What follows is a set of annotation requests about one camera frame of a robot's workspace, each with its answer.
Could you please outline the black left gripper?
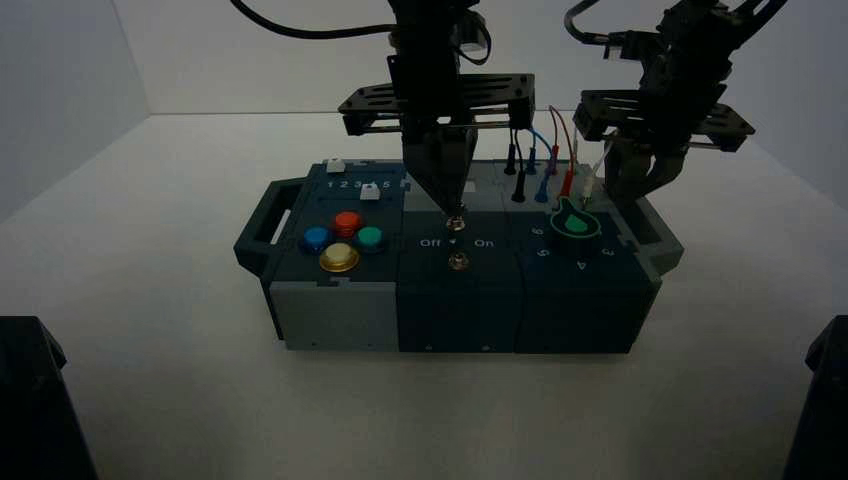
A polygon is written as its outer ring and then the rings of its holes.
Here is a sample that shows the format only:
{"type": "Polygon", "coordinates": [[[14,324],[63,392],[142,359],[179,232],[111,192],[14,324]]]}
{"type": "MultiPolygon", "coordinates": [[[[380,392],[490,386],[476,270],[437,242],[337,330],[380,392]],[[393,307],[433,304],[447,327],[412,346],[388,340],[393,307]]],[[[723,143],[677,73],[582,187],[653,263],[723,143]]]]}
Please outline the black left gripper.
{"type": "Polygon", "coordinates": [[[403,162],[434,203],[461,212],[476,129],[524,130],[535,114],[531,73],[462,74],[387,58],[389,83],[357,88],[338,107],[349,135],[402,133],[403,162]],[[447,127],[426,132],[431,126],[447,127]]]}

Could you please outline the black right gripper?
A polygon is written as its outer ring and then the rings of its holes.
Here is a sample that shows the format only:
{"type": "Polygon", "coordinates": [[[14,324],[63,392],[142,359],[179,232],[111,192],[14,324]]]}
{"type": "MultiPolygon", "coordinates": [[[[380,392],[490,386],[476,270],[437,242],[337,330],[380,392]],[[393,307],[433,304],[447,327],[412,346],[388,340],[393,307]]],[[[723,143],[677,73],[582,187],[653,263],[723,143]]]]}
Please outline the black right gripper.
{"type": "Polygon", "coordinates": [[[604,144],[604,185],[614,202],[633,202],[674,181],[691,146],[735,152],[755,133],[720,102],[731,71],[728,59],[656,58],[637,89],[581,92],[573,120],[585,140],[604,144]]]}

